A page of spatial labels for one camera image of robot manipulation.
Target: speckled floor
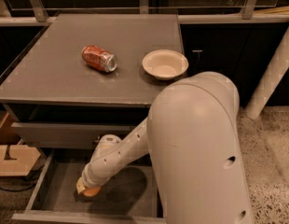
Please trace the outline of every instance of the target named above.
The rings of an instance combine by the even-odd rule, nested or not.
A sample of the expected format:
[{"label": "speckled floor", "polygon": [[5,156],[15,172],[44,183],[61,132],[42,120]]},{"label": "speckled floor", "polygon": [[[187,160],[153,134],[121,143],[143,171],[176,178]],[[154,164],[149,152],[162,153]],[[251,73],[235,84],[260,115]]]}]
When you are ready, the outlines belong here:
[{"label": "speckled floor", "polygon": [[[255,120],[240,108],[238,131],[255,224],[289,224],[289,106],[266,107]],[[29,185],[18,178],[1,182]],[[15,223],[13,213],[25,208],[31,194],[0,190],[0,224]]]}]

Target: orange object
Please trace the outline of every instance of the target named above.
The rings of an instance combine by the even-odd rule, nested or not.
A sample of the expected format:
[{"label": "orange object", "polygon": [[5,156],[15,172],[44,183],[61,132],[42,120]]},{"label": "orange object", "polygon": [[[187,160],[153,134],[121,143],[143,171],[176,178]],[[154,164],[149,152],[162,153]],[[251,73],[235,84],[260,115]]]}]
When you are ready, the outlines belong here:
[{"label": "orange object", "polygon": [[116,56],[111,52],[95,46],[86,46],[82,49],[82,58],[97,70],[107,73],[117,68]]}]

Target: can lid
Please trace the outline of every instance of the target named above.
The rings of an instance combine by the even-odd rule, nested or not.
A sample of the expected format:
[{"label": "can lid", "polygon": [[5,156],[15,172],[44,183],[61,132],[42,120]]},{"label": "can lid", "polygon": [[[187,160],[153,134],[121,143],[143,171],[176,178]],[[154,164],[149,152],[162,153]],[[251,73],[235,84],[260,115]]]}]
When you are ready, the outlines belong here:
[{"label": "can lid", "polygon": [[111,55],[106,63],[105,71],[113,72],[117,68],[117,59],[115,55]]}]

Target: white pole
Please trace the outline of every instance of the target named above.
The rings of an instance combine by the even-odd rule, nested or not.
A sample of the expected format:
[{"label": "white pole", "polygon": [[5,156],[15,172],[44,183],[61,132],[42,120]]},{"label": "white pole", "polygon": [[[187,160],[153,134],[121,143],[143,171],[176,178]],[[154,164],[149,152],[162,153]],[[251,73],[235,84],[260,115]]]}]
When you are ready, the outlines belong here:
[{"label": "white pole", "polygon": [[282,80],[284,74],[289,68],[289,27],[285,32],[280,45],[277,47],[275,54],[270,61],[265,74],[255,92],[245,108],[246,114],[251,119],[256,119],[269,97],[275,91],[276,87]]}]

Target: black cable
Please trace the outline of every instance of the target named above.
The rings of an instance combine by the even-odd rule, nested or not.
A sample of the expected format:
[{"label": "black cable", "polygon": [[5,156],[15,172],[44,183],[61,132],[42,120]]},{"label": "black cable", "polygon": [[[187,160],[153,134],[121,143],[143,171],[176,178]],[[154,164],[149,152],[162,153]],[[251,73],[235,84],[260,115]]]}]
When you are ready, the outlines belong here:
[{"label": "black cable", "polygon": [[[35,176],[43,167],[44,167],[44,166],[41,166],[40,168],[38,168],[38,170],[36,170],[36,171],[34,172],[34,174],[33,174],[29,179],[27,179],[27,180],[25,180],[25,181],[31,180],[32,177]],[[3,188],[3,187],[0,186],[0,190],[2,190],[2,191],[9,191],[9,192],[22,192],[22,191],[26,191],[26,190],[29,190],[29,189],[34,188],[35,185],[36,185],[36,183],[33,184],[33,185],[30,186],[30,187],[25,188],[25,189],[6,189],[6,188]]]}]

